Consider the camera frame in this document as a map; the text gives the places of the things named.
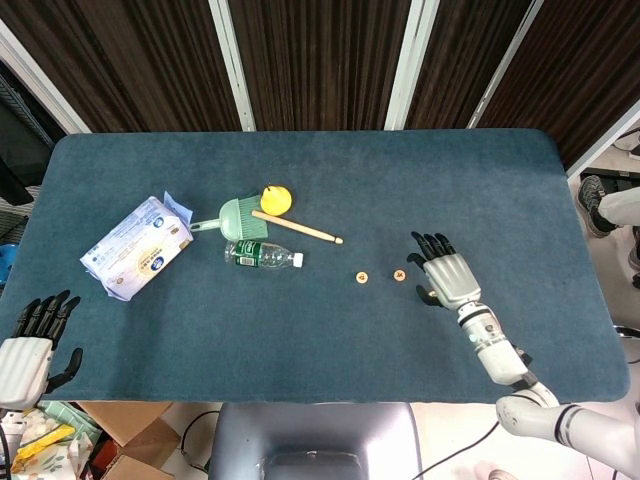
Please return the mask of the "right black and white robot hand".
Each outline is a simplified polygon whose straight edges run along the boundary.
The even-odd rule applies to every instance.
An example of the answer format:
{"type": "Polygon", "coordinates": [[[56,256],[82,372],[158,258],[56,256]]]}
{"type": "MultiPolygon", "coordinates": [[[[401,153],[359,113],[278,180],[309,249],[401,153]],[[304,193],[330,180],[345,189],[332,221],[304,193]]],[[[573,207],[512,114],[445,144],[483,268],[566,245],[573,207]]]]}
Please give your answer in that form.
{"type": "Polygon", "coordinates": [[[415,263],[426,275],[431,287],[417,285],[418,297],[428,306],[458,311],[469,303],[478,303],[481,288],[466,260],[456,252],[449,239],[441,234],[411,232],[421,254],[411,253],[407,261],[415,263]]]}

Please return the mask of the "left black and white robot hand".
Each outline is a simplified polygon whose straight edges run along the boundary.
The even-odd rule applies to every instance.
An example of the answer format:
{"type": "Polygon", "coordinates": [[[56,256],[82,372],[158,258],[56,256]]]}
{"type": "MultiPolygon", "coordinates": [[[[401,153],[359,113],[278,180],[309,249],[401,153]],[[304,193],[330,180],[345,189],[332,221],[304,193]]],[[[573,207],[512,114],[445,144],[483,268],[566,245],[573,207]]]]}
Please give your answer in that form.
{"type": "Polygon", "coordinates": [[[68,290],[44,299],[36,298],[22,310],[12,335],[1,344],[1,408],[23,411],[74,379],[83,360],[83,349],[71,353],[66,368],[50,373],[51,363],[67,322],[80,304],[68,290]]]}

